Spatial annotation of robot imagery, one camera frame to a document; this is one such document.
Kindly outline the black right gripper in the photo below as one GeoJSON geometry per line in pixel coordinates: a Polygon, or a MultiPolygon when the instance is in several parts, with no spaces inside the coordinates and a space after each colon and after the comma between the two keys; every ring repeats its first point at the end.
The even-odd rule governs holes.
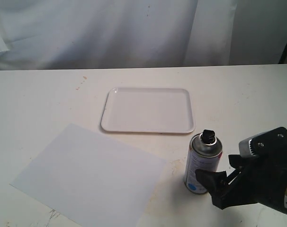
{"type": "Polygon", "coordinates": [[[229,155],[234,171],[196,170],[197,181],[211,194],[212,204],[220,209],[260,203],[287,215],[287,153],[243,158],[229,155]]]}

